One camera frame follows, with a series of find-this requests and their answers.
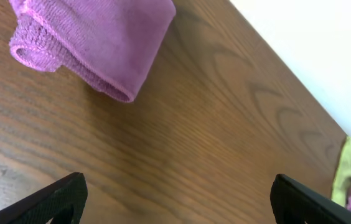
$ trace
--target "wooden table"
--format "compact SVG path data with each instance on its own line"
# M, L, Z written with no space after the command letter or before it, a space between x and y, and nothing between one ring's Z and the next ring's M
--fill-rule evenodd
M225 0L176 0L136 101L10 53L0 0L0 209L73 171L82 223L274 223L277 173L330 195L345 136Z

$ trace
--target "green cloth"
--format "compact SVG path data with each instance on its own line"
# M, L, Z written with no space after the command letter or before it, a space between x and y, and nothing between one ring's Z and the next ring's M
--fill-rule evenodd
M345 207L347 190L351 186L351 137L347 136L340 155L332 189L332 201Z

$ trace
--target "black object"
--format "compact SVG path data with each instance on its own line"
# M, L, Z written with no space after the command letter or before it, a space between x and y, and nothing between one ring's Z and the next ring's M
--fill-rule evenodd
M271 189L277 224L351 224L351 212L292 178L278 174Z
M87 200L84 175L74 172L0 211L0 224L79 224Z

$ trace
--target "table surface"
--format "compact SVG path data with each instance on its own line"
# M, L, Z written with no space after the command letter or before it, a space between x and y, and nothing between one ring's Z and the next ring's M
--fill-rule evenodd
M329 196L344 132L225 0L176 0L136 101L9 54L0 0L0 209L83 172L82 223L274 223L278 173Z
M351 2L230 2L351 136Z

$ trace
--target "white wall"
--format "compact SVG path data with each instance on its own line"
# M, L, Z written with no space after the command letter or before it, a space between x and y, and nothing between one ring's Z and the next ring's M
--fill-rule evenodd
M351 136L351 0L231 0Z

